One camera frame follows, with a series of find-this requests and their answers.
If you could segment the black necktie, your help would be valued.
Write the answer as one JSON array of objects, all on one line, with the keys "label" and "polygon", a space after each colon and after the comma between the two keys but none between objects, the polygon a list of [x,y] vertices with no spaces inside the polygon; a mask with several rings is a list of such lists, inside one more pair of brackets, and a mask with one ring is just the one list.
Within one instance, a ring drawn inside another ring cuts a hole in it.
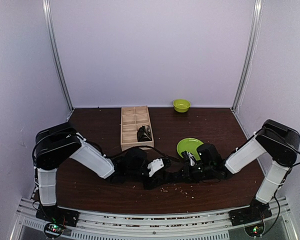
[{"label": "black necktie", "polygon": [[213,180],[214,176],[209,170],[204,170],[202,166],[186,165],[177,172],[169,172],[166,170],[159,170],[152,176],[147,176],[143,179],[143,188],[145,190],[152,190],[165,184],[176,183],[199,183],[205,180]]}]

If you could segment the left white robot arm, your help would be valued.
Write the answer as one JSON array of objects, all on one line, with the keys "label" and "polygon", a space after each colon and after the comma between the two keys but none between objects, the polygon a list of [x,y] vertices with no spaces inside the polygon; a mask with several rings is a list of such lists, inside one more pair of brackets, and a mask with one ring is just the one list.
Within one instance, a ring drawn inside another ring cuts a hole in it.
[{"label": "left white robot arm", "polygon": [[108,156],[68,122],[39,131],[32,150],[39,209],[51,222],[62,218],[57,204],[57,172],[67,159],[77,161],[112,184],[124,183],[126,179],[157,184],[159,172],[167,169],[175,158],[158,150],[161,157],[149,161],[146,148],[145,145],[133,146]]}]

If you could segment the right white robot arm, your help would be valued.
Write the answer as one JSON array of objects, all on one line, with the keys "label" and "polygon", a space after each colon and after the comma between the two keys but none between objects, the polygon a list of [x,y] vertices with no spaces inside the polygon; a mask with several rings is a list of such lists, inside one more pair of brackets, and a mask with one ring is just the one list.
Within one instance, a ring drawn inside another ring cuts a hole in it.
[{"label": "right white robot arm", "polygon": [[272,164],[246,210],[249,220],[258,220],[268,209],[269,201],[284,184],[287,175],[297,166],[300,155],[300,134],[293,128],[268,119],[261,129],[226,159],[222,159],[213,144],[204,143],[196,151],[196,160],[187,152],[182,152],[184,167],[182,176],[186,181],[228,180],[244,167],[264,154],[271,156]]}]

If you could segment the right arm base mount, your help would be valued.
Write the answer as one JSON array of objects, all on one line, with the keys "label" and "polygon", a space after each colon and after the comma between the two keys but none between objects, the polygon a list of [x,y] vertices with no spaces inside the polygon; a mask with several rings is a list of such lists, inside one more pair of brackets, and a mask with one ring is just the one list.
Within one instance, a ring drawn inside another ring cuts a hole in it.
[{"label": "right arm base mount", "polygon": [[231,210],[228,214],[232,226],[243,225],[245,233],[252,238],[261,237],[264,234],[265,219],[272,216],[269,209],[260,210],[252,207]]}]

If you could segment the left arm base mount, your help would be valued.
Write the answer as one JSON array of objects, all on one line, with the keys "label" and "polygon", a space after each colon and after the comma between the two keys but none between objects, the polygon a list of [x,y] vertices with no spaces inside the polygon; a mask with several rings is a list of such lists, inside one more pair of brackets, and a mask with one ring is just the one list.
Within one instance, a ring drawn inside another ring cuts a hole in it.
[{"label": "left arm base mount", "polygon": [[40,208],[36,212],[36,218],[44,220],[43,233],[49,239],[60,237],[67,227],[76,227],[79,212],[63,208]]}]

